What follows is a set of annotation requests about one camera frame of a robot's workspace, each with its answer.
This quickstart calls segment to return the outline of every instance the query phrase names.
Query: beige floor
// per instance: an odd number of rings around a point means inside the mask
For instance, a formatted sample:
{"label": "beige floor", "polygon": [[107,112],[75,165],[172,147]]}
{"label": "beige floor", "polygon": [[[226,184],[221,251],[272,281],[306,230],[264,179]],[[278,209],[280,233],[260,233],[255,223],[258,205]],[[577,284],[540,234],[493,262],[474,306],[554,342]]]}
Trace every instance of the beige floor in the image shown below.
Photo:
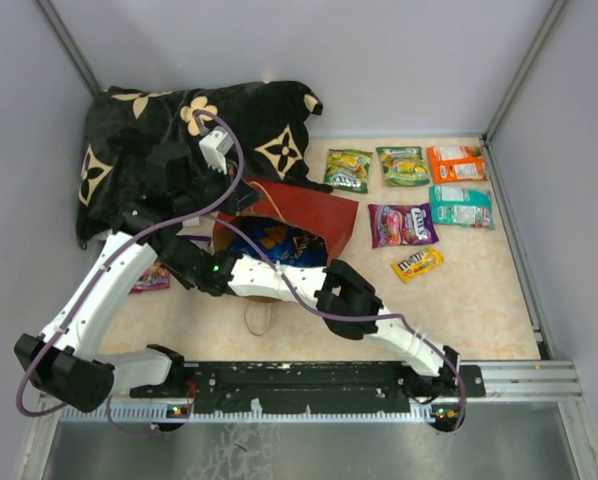
{"label": "beige floor", "polygon": [[[374,151],[379,145],[478,145],[477,139],[317,139],[306,152],[310,177],[323,180],[329,148]],[[491,189],[489,182],[464,186]],[[359,202],[357,223],[342,259],[376,288],[392,311],[430,338],[458,350],[464,359],[537,359],[539,354],[519,287],[498,210],[495,231],[437,226],[435,245],[444,264],[404,285],[390,264],[420,247],[371,248],[368,203],[416,204],[428,201],[428,188],[386,187],[376,153],[370,169],[370,193],[337,191]],[[202,221],[194,233],[208,233]],[[271,306],[270,330],[257,337],[248,332],[248,301],[213,298],[186,291],[176,281],[169,290],[131,295],[110,326],[102,353],[120,353],[158,343],[188,360],[394,360],[395,355],[371,340],[350,341],[330,333],[324,322],[297,305]],[[261,307],[248,315],[262,316]]]}

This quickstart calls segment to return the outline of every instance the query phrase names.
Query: blue chip bag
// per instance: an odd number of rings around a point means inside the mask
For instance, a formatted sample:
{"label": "blue chip bag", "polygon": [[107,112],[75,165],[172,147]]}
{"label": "blue chip bag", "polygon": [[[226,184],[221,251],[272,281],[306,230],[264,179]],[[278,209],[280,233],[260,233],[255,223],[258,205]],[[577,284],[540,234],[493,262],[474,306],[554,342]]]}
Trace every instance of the blue chip bag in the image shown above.
{"label": "blue chip bag", "polygon": [[[325,242],[310,232],[267,217],[247,217],[240,228],[273,262],[294,267],[321,267],[327,264]],[[259,258],[254,248],[239,236],[235,237],[228,249]]]}
{"label": "blue chip bag", "polygon": [[434,223],[495,228],[492,197],[487,190],[435,185],[430,187],[430,204]]}

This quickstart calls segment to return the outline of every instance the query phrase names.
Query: white wall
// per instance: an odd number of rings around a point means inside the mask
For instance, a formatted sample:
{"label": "white wall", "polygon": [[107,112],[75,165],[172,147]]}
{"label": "white wall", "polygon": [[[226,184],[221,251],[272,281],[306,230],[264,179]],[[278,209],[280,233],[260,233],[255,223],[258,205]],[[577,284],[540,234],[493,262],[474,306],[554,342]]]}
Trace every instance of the white wall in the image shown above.
{"label": "white wall", "polygon": [[0,0],[0,479],[29,425],[14,344],[56,315],[92,260],[74,234],[89,101],[34,3]]}
{"label": "white wall", "polygon": [[55,0],[104,84],[295,79],[323,136],[483,133],[550,0]]}
{"label": "white wall", "polygon": [[598,0],[570,2],[494,151],[557,353],[598,426]]}

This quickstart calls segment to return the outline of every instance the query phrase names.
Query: white robotic arm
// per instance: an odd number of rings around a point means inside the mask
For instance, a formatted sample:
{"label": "white robotic arm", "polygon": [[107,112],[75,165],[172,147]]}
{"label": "white robotic arm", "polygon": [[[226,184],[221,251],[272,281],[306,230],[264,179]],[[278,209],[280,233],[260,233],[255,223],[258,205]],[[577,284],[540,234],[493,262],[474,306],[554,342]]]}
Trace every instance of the white robotic arm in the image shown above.
{"label": "white robotic arm", "polygon": [[[108,365],[113,373],[113,384],[107,392],[116,393],[143,385],[162,384],[171,368],[172,360],[167,353],[155,348],[145,348],[135,352],[117,355],[99,354],[99,346],[108,326],[121,307],[136,279],[157,259],[157,253],[149,244],[134,244],[120,255],[96,284],[87,300],[76,312],[74,321],[65,331],[60,330],[66,312],[74,305],[84,286],[103,262],[120,245],[131,237],[124,233],[110,235],[97,263],[84,279],[65,308],[42,331],[40,339],[50,338],[57,331],[62,335],[54,345],[58,351],[69,353],[84,362]],[[237,258],[229,273],[227,292],[237,296],[260,296],[281,301],[296,302],[290,288],[282,280],[285,274],[296,293],[313,308],[317,308],[317,292],[323,289],[328,276],[324,267],[298,268],[278,265],[273,269],[263,261],[249,256]],[[382,307],[377,314],[390,313]],[[443,360],[419,336],[406,330],[397,320],[383,320],[376,324],[374,333],[366,334],[396,352],[419,374],[437,377],[443,367]],[[435,344],[440,350],[442,345]]]}
{"label": "white robotic arm", "polygon": [[[201,145],[208,165],[223,174],[226,172],[223,154],[229,148],[225,144],[225,136],[224,131],[216,129]],[[176,197],[181,192],[172,190],[171,184],[178,183],[170,182],[168,175],[174,172],[176,176],[179,171],[169,166],[177,167],[185,162],[187,159],[182,156],[181,149],[174,147],[161,148],[148,159],[152,168],[151,178],[155,179],[152,187],[159,193],[157,197],[163,198],[165,192],[177,200],[175,204],[187,208],[191,201],[208,205],[204,197],[214,194],[205,191],[203,185],[216,187],[212,182],[200,184],[202,186],[197,190],[186,191],[186,194],[199,192],[199,198],[195,199],[184,194]],[[234,252],[218,252],[213,256],[183,237],[177,237],[179,227],[174,223],[172,228],[146,237],[145,243],[130,245],[110,262],[119,247],[133,238],[124,232],[143,232],[172,214],[158,212],[155,216],[154,212],[154,209],[144,209],[140,204],[132,204],[121,212],[120,224],[116,226],[119,231],[108,237],[96,264],[64,309],[38,336],[24,334],[20,337],[15,345],[15,354],[26,370],[26,378],[29,377],[35,387],[83,412],[89,412],[111,393],[173,381],[177,370],[175,363],[181,366],[183,357],[167,348],[148,345],[136,352],[99,354],[103,336],[128,292],[157,258],[186,288],[196,286],[200,291],[215,296],[261,296],[301,303],[313,313],[323,316],[334,333],[357,340],[365,337],[378,340],[396,352],[419,376],[454,384],[456,375],[452,372],[459,368],[458,354],[450,347],[424,340],[397,319],[368,320],[390,314],[390,311],[374,295],[374,288],[345,262],[335,260],[330,267],[278,265],[273,268],[263,261]],[[100,274],[93,286],[91,280]],[[282,275],[289,280],[300,300]],[[87,289],[91,290],[84,300],[80,297]],[[79,307],[72,312],[78,302]],[[68,312],[72,320],[64,329],[62,325],[67,323]],[[365,317],[366,320],[342,326],[342,322],[332,320],[332,315],[343,316],[348,321],[351,321],[350,317]]]}

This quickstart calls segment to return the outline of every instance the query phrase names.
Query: purple candy bag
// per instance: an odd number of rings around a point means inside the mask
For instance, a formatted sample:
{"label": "purple candy bag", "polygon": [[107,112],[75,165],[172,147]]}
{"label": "purple candy bag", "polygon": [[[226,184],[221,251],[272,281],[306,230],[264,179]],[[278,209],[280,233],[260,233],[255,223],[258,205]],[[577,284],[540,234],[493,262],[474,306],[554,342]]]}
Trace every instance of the purple candy bag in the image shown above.
{"label": "purple candy bag", "polygon": [[395,245],[430,245],[439,241],[430,204],[368,205],[372,248]]}

